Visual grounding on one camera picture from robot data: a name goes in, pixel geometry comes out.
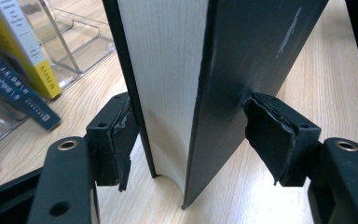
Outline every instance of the light wood surface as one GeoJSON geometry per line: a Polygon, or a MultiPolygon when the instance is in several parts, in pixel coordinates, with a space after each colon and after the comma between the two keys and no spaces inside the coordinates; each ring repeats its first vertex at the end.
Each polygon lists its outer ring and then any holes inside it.
{"type": "MultiPolygon", "coordinates": [[[[51,104],[62,116],[59,128],[48,133],[28,120],[0,142],[0,185],[42,166],[53,142],[83,136],[110,97],[125,90],[113,55],[51,104]]],[[[358,53],[344,0],[330,0],[278,97],[322,127],[321,141],[358,142],[358,53]]],[[[246,140],[185,211],[171,180],[150,177],[140,141],[131,157],[127,191],[98,188],[102,223],[312,223],[307,187],[274,187],[246,140]]]]}

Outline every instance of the yellow book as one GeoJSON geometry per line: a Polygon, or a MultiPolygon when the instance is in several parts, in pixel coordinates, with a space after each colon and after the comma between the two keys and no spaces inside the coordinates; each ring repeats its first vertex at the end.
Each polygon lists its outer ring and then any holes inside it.
{"type": "Polygon", "coordinates": [[[0,0],[0,53],[40,95],[62,91],[17,0],[0,0]]]}

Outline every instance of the black book cover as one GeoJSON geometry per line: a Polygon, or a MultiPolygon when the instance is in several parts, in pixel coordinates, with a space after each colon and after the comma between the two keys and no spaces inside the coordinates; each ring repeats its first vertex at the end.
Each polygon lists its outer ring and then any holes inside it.
{"type": "MultiPolygon", "coordinates": [[[[156,176],[119,6],[117,0],[103,3],[149,168],[156,176]]],[[[253,91],[278,92],[326,3],[209,1],[183,208],[194,202],[243,141],[247,124],[243,102],[253,91]]]]}

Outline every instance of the book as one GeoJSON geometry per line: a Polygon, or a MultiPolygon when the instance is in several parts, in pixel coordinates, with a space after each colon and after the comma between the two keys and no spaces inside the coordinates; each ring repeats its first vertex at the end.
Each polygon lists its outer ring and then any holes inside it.
{"type": "Polygon", "coordinates": [[[183,209],[244,140],[241,105],[276,95],[326,3],[103,0],[151,174],[178,184],[183,209]]]}
{"type": "Polygon", "coordinates": [[[60,117],[31,89],[19,74],[0,57],[0,95],[12,106],[34,119],[44,129],[52,130],[60,117]]]}
{"type": "Polygon", "coordinates": [[[62,91],[17,0],[0,0],[0,54],[40,95],[62,91]]]}

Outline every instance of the blue book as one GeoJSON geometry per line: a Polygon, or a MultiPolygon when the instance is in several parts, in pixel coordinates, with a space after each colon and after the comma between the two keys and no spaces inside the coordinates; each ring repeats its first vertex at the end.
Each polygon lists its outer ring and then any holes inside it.
{"type": "Polygon", "coordinates": [[[0,95],[10,104],[51,130],[61,118],[26,84],[21,76],[0,57],[0,95]]]}

